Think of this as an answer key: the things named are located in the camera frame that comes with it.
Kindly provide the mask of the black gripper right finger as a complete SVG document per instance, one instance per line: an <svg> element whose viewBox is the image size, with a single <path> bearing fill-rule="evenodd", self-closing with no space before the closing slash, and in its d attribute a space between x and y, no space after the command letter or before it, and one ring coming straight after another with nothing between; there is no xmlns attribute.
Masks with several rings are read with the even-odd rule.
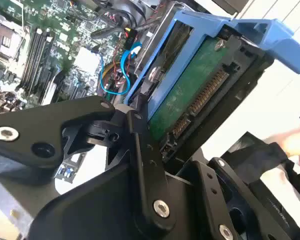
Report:
<svg viewBox="0 0 300 240"><path fill-rule="evenodd" d="M290 237L249 188L220 158L192 161L193 184L200 219L210 240L240 240L243 224L249 240L288 240Z"/></svg>

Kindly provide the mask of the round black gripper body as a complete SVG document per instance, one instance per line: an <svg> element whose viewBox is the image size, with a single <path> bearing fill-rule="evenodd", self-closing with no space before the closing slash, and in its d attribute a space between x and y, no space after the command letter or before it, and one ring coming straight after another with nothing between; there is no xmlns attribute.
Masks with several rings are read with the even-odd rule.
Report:
<svg viewBox="0 0 300 240"><path fill-rule="evenodd" d="M146 236L136 225L129 170L116 166L47 203L33 220L29 240L200 240L193 186L166 174L175 214L165 235Z"/></svg>

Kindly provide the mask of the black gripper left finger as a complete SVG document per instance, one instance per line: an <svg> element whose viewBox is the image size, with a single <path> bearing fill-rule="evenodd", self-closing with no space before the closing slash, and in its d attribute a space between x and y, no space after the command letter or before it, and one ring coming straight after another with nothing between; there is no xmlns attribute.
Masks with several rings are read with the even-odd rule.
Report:
<svg viewBox="0 0 300 240"><path fill-rule="evenodd" d="M47 183L64 159L95 145L108 148L106 171L127 166L137 229L169 232L168 183L143 112L90 96L0 114L0 176L26 185Z"/></svg>

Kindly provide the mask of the person's hand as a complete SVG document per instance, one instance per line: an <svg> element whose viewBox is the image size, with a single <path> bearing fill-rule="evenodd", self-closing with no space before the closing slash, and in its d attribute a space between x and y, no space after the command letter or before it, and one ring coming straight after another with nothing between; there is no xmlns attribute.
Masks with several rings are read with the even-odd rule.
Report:
<svg viewBox="0 0 300 240"><path fill-rule="evenodd" d="M263 140L265 143L277 143L288 158L299 156L300 166L300 126L282 133L276 133Z"/></svg>

